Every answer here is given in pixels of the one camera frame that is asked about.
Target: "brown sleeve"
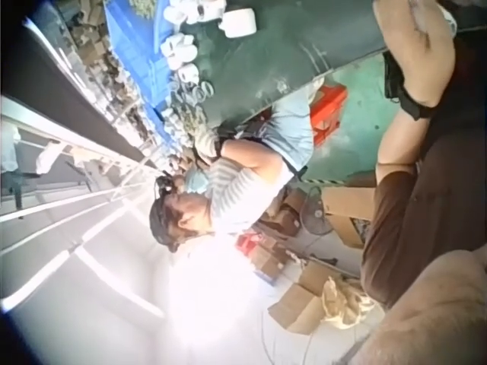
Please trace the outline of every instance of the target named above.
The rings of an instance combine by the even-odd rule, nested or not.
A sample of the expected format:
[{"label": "brown sleeve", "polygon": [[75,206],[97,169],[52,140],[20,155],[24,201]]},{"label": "brown sleeve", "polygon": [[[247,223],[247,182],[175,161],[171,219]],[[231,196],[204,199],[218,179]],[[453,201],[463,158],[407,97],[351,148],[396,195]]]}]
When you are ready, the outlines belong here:
[{"label": "brown sleeve", "polygon": [[375,189],[374,219],[362,256],[361,279],[367,294],[383,305],[395,296],[389,277],[415,180],[406,172],[391,173]]}]

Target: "glove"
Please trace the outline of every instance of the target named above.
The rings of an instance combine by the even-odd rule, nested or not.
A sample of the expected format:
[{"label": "glove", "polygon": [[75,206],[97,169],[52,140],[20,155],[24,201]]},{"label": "glove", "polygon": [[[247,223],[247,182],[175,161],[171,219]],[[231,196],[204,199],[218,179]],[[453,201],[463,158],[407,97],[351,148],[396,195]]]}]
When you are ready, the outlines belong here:
[{"label": "glove", "polygon": [[207,125],[198,127],[195,133],[195,148],[201,157],[214,159],[217,157],[216,143],[218,135],[215,131],[208,128]]}]

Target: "green table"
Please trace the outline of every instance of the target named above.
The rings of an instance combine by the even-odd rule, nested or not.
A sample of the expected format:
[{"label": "green table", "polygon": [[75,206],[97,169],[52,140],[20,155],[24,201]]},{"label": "green table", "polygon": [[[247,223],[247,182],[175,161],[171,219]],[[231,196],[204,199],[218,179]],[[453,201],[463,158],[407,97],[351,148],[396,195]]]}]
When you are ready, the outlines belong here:
[{"label": "green table", "polygon": [[[215,89],[202,105],[210,125],[243,122],[316,76],[385,47],[369,1],[229,1],[234,5],[255,11],[257,33],[228,39],[216,22],[182,28],[195,36],[201,79]],[[486,9],[451,10],[461,30],[485,25]]]}]

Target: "blue bin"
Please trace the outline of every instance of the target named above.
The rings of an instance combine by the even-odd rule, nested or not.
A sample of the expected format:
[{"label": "blue bin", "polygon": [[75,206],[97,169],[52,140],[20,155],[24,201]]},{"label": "blue bin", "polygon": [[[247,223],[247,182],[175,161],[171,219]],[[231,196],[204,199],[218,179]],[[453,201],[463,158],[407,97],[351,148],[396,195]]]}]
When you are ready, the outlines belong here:
[{"label": "blue bin", "polygon": [[159,0],[154,19],[148,20],[135,13],[129,0],[105,4],[113,51],[152,106],[158,106],[169,95],[171,71],[160,51],[161,44],[173,33],[173,25],[163,17],[168,5],[169,0]]}]

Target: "person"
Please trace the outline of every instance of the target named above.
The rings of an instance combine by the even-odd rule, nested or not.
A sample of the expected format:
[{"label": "person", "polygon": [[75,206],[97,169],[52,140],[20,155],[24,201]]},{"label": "person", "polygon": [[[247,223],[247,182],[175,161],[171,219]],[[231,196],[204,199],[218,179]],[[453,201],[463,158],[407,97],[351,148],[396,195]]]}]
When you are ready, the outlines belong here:
[{"label": "person", "polygon": [[174,171],[173,184],[179,193],[198,192],[203,194],[208,186],[207,167],[196,160],[184,156],[169,156],[170,167]]},{"label": "person", "polygon": [[485,32],[454,42],[435,0],[374,13],[404,77],[361,267],[386,315],[336,364],[487,363]]},{"label": "person", "polygon": [[152,234],[171,251],[196,236],[250,228],[306,165],[314,149],[307,88],[276,102],[252,136],[220,138],[203,125],[195,147],[211,164],[206,192],[164,189],[149,213]]}]

